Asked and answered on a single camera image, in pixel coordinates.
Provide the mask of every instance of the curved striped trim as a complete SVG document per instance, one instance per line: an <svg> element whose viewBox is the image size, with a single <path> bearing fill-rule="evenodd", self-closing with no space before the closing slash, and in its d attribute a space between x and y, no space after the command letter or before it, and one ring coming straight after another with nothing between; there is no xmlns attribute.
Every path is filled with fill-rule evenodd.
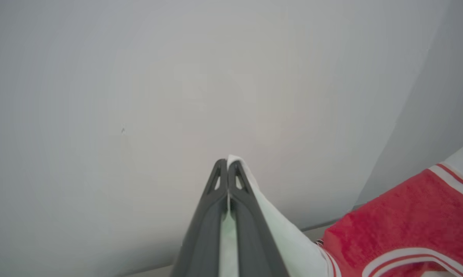
<svg viewBox="0 0 463 277"><path fill-rule="evenodd" d="M396 249L383 254L371 261L363 270L362 277L380 277L385 272L398 266L435 262L457 277L463 277L463 265L457 261L427 248Z"/></svg>
<svg viewBox="0 0 463 277"><path fill-rule="evenodd" d="M453 189L463 194L463 175L460 172L450 170L445 163L434 165L429 169Z"/></svg>
<svg viewBox="0 0 463 277"><path fill-rule="evenodd" d="M327 263L327 276L341 277L341 270L339 269L336 260L326 250L322 249L321 247L318 247L318 249L321 251L323 258Z"/></svg>

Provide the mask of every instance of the white cloth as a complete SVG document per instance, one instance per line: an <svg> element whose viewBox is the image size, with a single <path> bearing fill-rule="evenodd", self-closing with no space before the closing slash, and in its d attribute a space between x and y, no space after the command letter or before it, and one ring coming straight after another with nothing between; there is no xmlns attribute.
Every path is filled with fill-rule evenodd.
<svg viewBox="0 0 463 277"><path fill-rule="evenodd" d="M235 161L242 164L290 277L327 277L328 265L319 247L266 199L243 159L229 155L227 166ZM236 226L228 214L221 227L220 277L238 277L237 250Z"/></svg>

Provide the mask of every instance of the garment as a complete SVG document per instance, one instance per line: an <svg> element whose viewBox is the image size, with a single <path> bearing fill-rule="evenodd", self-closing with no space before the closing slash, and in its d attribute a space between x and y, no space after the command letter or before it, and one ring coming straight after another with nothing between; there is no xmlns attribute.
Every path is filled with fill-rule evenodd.
<svg viewBox="0 0 463 277"><path fill-rule="evenodd" d="M463 175L424 170L328 228L323 249L344 277L463 277Z"/></svg>
<svg viewBox="0 0 463 277"><path fill-rule="evenodd" d="M334 276L335 268L331 263L326 262L327 254L266 199L243 159L233 155L228 156L228 167L235 161L240 161L242 164L290 277ZM228 215L221 228L220 277L238 276L236 226L231 220Z"/></svg>

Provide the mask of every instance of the white wall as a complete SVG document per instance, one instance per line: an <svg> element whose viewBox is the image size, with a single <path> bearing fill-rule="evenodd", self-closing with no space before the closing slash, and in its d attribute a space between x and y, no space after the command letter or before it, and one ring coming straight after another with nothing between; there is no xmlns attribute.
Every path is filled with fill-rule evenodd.
<svg viewBox="0 0 463 277"><path fill-rule="evenodd" d="M215 160L353 206L448 0L0 1L0 276L170 263Z"/></svg>
<svg viewBox="0 0 463 277"><path fill-rule="evenodd" d="M358 204L463 147L463 0L452 1Z"/></svg>

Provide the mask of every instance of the red and white jersey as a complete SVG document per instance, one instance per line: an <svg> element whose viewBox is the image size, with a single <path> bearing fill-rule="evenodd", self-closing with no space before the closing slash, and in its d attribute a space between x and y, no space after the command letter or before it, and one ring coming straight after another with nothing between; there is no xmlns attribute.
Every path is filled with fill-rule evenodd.
<svg viewBox="0 0 463 277"><path fill-rule="evenodd" d="M325 231L331 276L463 277L463 175L441 163Z"/></svg>

